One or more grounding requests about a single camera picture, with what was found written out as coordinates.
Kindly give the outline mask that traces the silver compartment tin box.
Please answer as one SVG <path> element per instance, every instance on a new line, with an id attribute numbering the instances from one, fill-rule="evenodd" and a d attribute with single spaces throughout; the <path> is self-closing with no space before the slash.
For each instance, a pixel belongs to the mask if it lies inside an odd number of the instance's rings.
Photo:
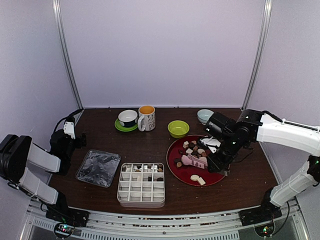
<path id="1" fill-rule="evenodd" d="M 141 172 L 135 172 L 141 165 Z M 158 165 L 163 166 L 163 172 L 158 172 Z M 127 208 L 161 208 L 165 205 L 165 168 L 162 163 L 123 163 L 120 169 L 117 200 Z"/>

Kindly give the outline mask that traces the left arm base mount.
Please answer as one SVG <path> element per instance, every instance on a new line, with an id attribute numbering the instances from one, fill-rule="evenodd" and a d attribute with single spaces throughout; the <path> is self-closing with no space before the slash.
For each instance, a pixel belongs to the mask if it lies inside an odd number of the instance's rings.
<path id="1" fill-rule="evenodd" d="M 69 207 L 67 198 L 59 193 L 56 203 L 48 204 L 43 202 L 47 208 L 46 218 L 56 221 L 53 233 L 62 240 L 69 238 L 78 227 L 86 227 L 90 213 Z"/>

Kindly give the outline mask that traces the pink plastic scoop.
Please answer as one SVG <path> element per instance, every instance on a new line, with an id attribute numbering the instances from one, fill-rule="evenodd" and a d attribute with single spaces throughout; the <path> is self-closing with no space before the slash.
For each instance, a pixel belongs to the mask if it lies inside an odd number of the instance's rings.
<path id="1" fill-rule="evenodd" d="M 181 162 L 185 166 L 194 166 L 200 169 L 207 169 L 208 168 L 208 161 L 206 157 L 195 157 L 194 155 L 183 155 L 181 157 Z"/>

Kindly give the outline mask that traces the tin lid with rabbit picture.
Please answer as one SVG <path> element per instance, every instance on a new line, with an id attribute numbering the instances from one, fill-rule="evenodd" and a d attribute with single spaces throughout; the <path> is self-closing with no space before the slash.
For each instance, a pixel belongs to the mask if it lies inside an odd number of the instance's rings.
<path id="1" fill-rule="evenodd" d="M 91 149 L 85 155 L 75 178 L 81 182 L 109 188 L 120 161 L 121 156 L 117 153 Z"/>

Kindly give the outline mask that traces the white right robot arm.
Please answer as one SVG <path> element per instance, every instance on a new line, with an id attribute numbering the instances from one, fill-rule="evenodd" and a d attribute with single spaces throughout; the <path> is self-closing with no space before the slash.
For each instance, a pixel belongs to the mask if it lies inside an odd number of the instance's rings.
<path id="1" fill-rule="evenodd" d="M 320 183 L 319 126 L 288 121 L 267 110 L 246 109 L 237 120 L 214 112 L 204 130 L 208 136 L 201 137 L 198 144 L 209 150 L 210 173 L 225 170 L 240 149 L 249 148 L 252 143 L 277 145 L 279 149 L 288 150 L 289 157 L 302 153 L 307 158 L 295 173 L 265 193 L 263 205 L 256 210 L 261 221 L 268 220 L 288 200 Z"/>

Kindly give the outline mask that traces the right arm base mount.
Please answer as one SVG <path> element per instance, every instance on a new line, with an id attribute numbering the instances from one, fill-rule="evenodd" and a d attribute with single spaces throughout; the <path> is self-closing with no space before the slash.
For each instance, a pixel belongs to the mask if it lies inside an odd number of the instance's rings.
<path id="1" fill-rule="evenodd" d="M 260 206 L 238 213 L 242 226 L 255 225 L 254 230 L 259 237 L 271 237 L 275 232 L 275 218 L 282 216 L 280 207 L 271 203 L 271 192 L 272 188 L 265 192 Z"/>

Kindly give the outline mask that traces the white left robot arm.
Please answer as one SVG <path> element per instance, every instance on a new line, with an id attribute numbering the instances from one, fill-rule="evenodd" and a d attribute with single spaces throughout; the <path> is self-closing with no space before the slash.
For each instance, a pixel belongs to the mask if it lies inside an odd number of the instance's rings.
<path id="1" fill-rule="evenodd" d="M 38 168 L 65 176 L 75 149 L 86 146 L 86 135 L 76 135 L 74 116 L 66 116 L 60 122 L 62 128 L 55 127 L 50 137 L 50 150 L 40 147 L 31 136 L 8 134 L 0 143 L 0 176 L 9 186 L 46 204 L 61 222 L 67 222 L 72 218 L 72 211 L 66 196 L 34 172 Z"/>

